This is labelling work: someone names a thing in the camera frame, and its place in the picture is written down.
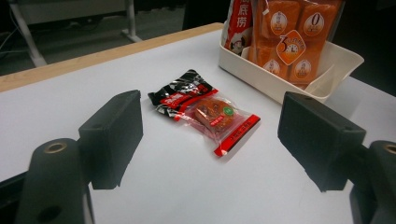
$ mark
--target orange packaged snack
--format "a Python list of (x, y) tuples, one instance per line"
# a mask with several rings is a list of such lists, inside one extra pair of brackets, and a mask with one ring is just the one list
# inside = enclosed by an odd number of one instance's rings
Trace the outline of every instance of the orange packaged snack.
[(288, 78), (288, 66), (276, 54), (276, 42), (257, 46), (257, 65), (283, 79)]
[(332, 5), (305, 6), (297, 29), (303, 40), (324, 42), (332, 29), (337, 10)]
[(343, 0), (258, 0), (248, 60), (305, 88)]
[(217, 145), (222, 157), (260, 121), (260, 117), (235, 106), (195, 70), (148, 94), (156, 110), (168, 118), (181, 119)]
[(295, 85), (312, 81), (318, 71), (321, 47), (308, 46), (305, 53), (298, 58), (290, 69), (289, 82)]
[(300, 4), (296, 1), (269, 0), (267, 10), (262, 14), (262, 36), (279, 40), (295, 29), (300, 14)]

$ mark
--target table surface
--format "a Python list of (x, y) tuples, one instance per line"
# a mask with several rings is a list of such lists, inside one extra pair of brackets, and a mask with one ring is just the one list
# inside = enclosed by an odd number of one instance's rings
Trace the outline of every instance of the table surface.
[[(277, 138), (281, 105), (218, 66), (222, 24), (0, 77), (0, 180), (26, 171), (36, 147), (79, 139), (112, 96), (140, 90), (144, 136), (119, 188), (92, 190), (96, 223), (352, 223), (348, 182), (322, 193)], [(160, 115), (148, 93), (195, 69), (260, 123), (225, 157), (183, 121)], [(395, 141), (396, 99), (348, 77), (325, 105)]]

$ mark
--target chair leg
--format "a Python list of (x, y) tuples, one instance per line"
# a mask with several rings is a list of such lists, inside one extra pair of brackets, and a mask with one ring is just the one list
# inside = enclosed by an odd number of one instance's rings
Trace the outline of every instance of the chair leg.
[(20, 30), (22, 32), (23, 38), (25, 39), (28, 47), (29, 47), (29, 55), (32, 59), (33, 63), (36, 67), (47, 65), (46, 60), (41, 55), (40, 51), (38, 51), (37, 46), (35, 45), (35, 41), (32, 38), (32, 34), (30, 33), (29, 28), (27, 27), (26, 21), (24, 20), (20, 7), (17, 3), (9, 3), (9, 6), (12, 10), (12, 13), (17, 20), (18, 25), (20, 26)]
[(122, 32), (134, 42), (140, 42), (142, 39), (136, 35), (136, 25), (134, 21), (134, 0), (125, 0), (126, 13), (128, 19), (128, 29)]

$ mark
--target white plastic tray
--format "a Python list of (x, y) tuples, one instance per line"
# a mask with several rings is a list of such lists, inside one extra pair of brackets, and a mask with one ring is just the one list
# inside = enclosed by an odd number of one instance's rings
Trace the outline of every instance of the white plastic tray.
[(364, 62), (359, 54), (326, 42), (320, 57), (319, 76), (302, 90), (248, 61), (246, 52), (247, 49), (241, 57), (220, 44), (219, 66), (281, 104), (286, 91), (305, 94), (324, 103), (340, 83)]

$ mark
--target orange package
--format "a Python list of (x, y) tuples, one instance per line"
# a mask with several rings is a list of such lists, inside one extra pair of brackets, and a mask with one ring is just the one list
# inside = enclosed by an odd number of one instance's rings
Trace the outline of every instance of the orange package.
[(248, 60), (306, 87), (343, 0), (258, 0)]
[(262, 36), (278, 40), (280, 35), (295, 29), (300, 4), (297, 1), (269, 0), (267, 9), (262, 14)]
[(322, 49), (321, 43), (307, 45), (305, 53), (291, 66), (289, 82), (299, 86), (306, 85), (315, 79), (318, 71), (319, 56)]
[(288, 66), (276, 54), (276, 42), (259, 42), (257, 45), (257, 65), (283, 79), (288, 78)]

